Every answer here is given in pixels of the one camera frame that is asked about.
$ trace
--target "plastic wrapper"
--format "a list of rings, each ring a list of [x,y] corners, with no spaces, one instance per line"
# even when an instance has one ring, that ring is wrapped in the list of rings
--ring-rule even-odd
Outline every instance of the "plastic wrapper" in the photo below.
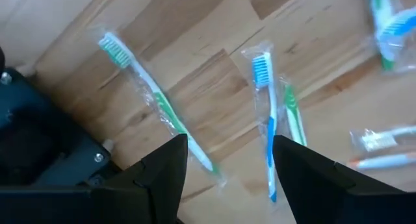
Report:
[[[217,185],[221,187],[225,185],[226,177],[220,171],[218,165],[209,158],[209,155],[192,137],[180,116],[175,113],[167,96],[146,69],[143,68],[142,64],[137,61],[134,54],[120,40],[120,37],[114,32],[105,32],[99,39],[98,45],[123,72],[128,74],[146,104],[158,111],[160,120],[166,125],[171,135],[188,135],[188,149],[192,153],[192,161],[198,161],[203,169],[216,179]]]
[[[273,137],[284,135],[306,145],[302,118],[293,87],[276,73],[273,44],[268,41],[242,51],[251,64],[254,105],[259,132],[265,145],[269,198],[276,202],[276,169],[273,161]]]
[[[369,0],[384,71],[416,68],[416,0]]]
[[[403,126],[384,131],[351,132],[357,158],[349,161],[353,169],[390,169],[416,163],[416,126]]]

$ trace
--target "wooden floor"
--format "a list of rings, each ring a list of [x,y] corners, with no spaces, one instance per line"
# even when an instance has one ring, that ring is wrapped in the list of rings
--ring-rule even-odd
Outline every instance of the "wooden floor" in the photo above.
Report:
[[[351,130],[416,123],[416,76],[381,74],[368,7],[366,0],[0,0],[0,44],[8,65],[34,67],[36,85],[95,138],[114,140],[113,159],[126,168],[172,136],[99,51],[103,31],[119,33],[228,179],[219,188],[190,162],[179,217],[294,223],[284,198],[276,205],[267,198],[241,50],[274,43],[275,69],[296,88],[310,148],[345,162],[354,155]],[[414,169],[369,175],[414,190]]]

